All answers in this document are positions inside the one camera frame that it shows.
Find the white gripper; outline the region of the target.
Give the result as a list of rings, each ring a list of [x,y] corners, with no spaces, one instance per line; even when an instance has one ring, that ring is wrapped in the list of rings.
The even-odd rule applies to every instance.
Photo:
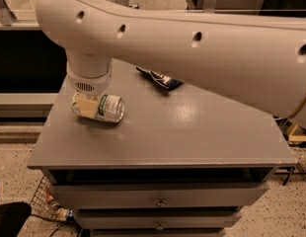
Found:
[[[109,61],[105,71],[94,78],[78,75],[70,66],[67,66],[66,72],[70,86],[79,92],[74,95],[75,113],[83,118],[93,119],[96,116],[99,101],[97,97],[91,96],[101,95],[108,88],[113,74],[112,63]]]

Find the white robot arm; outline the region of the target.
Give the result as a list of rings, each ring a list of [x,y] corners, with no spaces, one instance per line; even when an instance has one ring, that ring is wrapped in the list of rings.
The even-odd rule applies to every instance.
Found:
[[[306,18],[133,9],[129,0],[38,0],[72,87],[99,95],[113,59],[306,128]]]

